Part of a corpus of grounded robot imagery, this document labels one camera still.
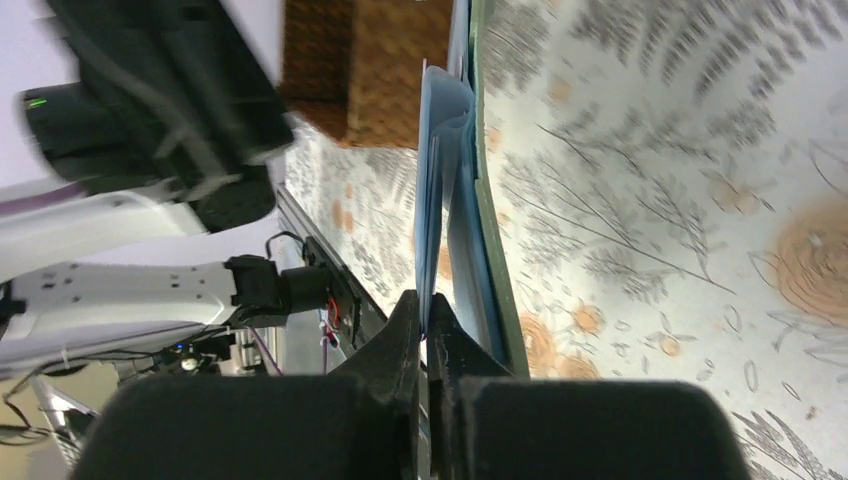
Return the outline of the green card holder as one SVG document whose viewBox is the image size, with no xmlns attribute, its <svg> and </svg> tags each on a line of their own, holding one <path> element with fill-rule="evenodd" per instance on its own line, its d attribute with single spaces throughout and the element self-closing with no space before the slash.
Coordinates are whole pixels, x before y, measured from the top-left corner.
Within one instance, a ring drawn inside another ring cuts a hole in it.
<svg viewBox="0 0 848 480">
<path fill-rule="evenodd" d="M 487 171 L 482 34 L 492 1 L 451 2 L 445 68 L 424 64 L 415 201 L 415 271 L 420 328 L 436 298 L 437 256 L 451 257 L 461 326 L 519 377 L 529 363 L 518 321 Z"/>
</svg>

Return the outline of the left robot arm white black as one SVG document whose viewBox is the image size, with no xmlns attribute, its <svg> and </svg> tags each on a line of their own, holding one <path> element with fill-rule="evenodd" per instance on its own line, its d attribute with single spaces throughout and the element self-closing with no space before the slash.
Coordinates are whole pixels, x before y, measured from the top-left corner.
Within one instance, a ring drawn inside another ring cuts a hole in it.
<svg viewBox="0 0 848 480">
<path fill-rule="evenodd" d="M 270 256 L 200 265 L 92 255 L 266 217 L 267 162 L 293 143 L 286 107 L 218 1 L 53 1 L 78 79 L 23 91 L 55 175 L 1 192 L 1 375 L 185 357 L 229 328 L 281 326 L 329 300 L 329 265 Z"/>
</svg>

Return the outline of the woven brown basket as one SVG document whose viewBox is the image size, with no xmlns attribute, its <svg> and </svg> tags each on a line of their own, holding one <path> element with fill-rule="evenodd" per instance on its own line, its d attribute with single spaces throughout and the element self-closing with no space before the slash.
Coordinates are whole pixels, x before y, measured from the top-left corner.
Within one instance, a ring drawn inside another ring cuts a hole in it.
<svg viewBox="0 0 848 480">
<path fill-rule="evenodd" d="M 343 147 L 418 143 L 423 65 L 443 67 L 453 4 L 289 0 L 278 92 Z"/>
</svg>

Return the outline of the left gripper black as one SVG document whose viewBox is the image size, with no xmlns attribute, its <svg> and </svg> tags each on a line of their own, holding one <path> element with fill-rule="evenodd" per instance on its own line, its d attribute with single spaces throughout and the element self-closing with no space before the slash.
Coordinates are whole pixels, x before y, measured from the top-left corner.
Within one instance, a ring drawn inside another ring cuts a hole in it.
<svg viewBox="0 0 848 480">
<path fill-rule="evenodd" d="M 62 179 L 100 194 L 164 187 L 210 232 L 268 215 L 267 163 L 287 109 L 218 1 L 53 1 L 74 83 L 27 90 L 23 112 Z"/>
</svg>

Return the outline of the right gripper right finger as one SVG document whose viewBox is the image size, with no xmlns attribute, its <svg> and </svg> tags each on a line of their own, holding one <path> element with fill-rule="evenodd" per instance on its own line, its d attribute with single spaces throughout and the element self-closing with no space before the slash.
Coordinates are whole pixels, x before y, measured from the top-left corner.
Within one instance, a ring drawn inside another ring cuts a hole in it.
<svg viewBox="0 0 848 480">
<path fill-rule="evenodd" d="M 427 334 L 431 469 L 441 479 L 745 479 L 731 425 L 675 381 L 529 380 L 442 295 Z"/>
</svg>

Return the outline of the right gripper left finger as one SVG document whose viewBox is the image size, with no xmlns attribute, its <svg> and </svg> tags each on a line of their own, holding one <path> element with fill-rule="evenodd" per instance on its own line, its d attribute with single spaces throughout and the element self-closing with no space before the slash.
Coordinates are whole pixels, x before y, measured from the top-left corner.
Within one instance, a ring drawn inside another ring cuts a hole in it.
<svg viewBox="0 0 848 480">
<path fill-rule="evenodd" d="M 413 479 L 419 300 L 325 375 L 151 376 L 94 422 L 75 479 Z"/>
</svg>

